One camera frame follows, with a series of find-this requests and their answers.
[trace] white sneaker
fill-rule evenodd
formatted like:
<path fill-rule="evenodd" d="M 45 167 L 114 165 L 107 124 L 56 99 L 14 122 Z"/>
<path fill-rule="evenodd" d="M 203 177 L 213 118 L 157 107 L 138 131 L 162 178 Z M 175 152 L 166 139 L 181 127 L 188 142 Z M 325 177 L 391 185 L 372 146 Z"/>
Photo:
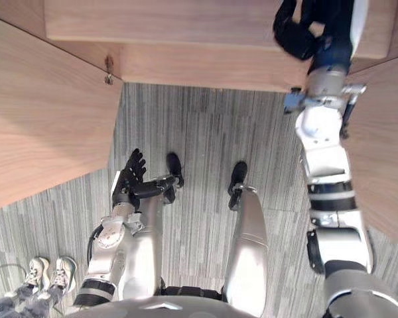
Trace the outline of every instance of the white sneaker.
<path fill-rule="evenodd" d="M 60 286 L 64 294 L 71 292 L 75 288 L 74 274 L 77 270 L 75 261 L 67 256 L 58 258 L 56 261 L 56 272 L 52 279 L 52 286 Z"/>
<path fill-rule="evenodd" d="M 50 278 L 47 270 L 49 266 L 47 258 L 34 257 L 29 262 L 29 273 L 25 277 L 24 283 L 34 286 L 33 293 L 46 290 L 50 285 Z"/>

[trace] person's leg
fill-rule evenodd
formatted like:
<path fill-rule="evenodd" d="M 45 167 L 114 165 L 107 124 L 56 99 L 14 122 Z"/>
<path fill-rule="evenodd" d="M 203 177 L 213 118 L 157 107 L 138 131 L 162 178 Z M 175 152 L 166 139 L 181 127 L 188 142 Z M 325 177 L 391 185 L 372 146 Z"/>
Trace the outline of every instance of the person's leg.
<path fill-rule="evenodd" d="M 60 303 L 62 297 L 75 288 L 74 274 L 76 263 L 69 257 L 61 257 L 56 261 L 56 273 L 52 284 L 47 291 L 42 292 L 32 304 L 25 306 L 21 311 L 21 317 L 45 318 L 48 317 L 50 309 Z"/>
<path fill-rule="evenodd" d="M 47 275 L 48 260 L 43 257 L 34 257 L 29 262 L 29 273 L 21 287 L 6 293 L 0 299 L 0 313 L 12 311 L 15 306 L 24 302 L 42 288 L 48 288 L 50 280 Z"/>

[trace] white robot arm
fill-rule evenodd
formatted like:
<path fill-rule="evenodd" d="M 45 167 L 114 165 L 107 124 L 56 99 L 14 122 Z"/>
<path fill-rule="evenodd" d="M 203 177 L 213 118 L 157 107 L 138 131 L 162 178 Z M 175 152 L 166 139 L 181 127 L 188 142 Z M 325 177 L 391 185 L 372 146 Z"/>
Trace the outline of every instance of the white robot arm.
<path fill-rule="evenodd" d="M 346 85 L 345 79 L 364 27 L 367 0 L 305 0 L 299 24 L 291 18 L 295 5 L 283 1 L 273 28 L 289 54 L 301 60 L 312 57 L 304 93 L 293 89 L 285 98 L 285 112 L 300 111 L 295 130 L 316 226 L 307 233 L 307 249 L 312 269 L 326 276 L 325 317 L 398 317 L 393 294 L 371 274 L 373 251 L 340 142 L 348 137 L 349 116 L 365 91 L 365 85 Z M 313 21 L 325 24 L 318 38 L 308 30 Z"/>

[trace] shoelace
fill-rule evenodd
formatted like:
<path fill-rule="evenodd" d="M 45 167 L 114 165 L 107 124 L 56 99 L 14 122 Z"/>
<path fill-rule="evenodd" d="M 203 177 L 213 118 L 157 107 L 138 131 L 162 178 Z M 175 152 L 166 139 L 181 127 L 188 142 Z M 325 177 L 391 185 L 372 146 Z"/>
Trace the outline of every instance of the shoelace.
<path fill-rule="evenodd" d="M 62 287 L 66 287 L 66 274 L 65 270 L 56 270 L 56 277 L 53 280 L 54 285 L 59 285 Z"/>
<path fill-rule="evenodd" d="M 32 285 L 37 285 L 38 284 L 38 277 L 37 277 L 37 270 L 33 268 L 30 270 L 28 277 L 25 280 L 27 283 L 32 284 Z"/>

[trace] gray carpet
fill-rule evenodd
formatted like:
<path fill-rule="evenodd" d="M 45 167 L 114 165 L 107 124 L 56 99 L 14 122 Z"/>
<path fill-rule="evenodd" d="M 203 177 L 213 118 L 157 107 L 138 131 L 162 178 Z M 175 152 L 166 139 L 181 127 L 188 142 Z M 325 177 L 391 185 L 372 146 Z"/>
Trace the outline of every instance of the gray carpet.
<path fill-rule="evenodd" d="M 166 153 L 175 151 L 186 183 L 164 210 L 163 278 L 167 285 L 219 290 L 235 223 L 226 187 L 233 165 L 245 160 L 270 246 L 264 317 L 321 317 L 323 279 L 309 268 L 306 254 L 309 203 L 295 116 L 283 115 L 282 100 L 279 93 L 125 84 L 108 167 L 0 209 L 0 264 L 27 266 L 36 255 L 53 261 L 70 255 L 79 264 L 80 283 L 90 232 L 110 212 L 115 171 L 138 147 L 146 176 L 158 176 L 166 173 Z M 376 230 L 371 235 L 375 274 L 398 295 L 398 244 Z M 0 297 L 22 278 L 18 268 L 1 269 Z M 65 297 L 63 306 L 74 296 Z"/>

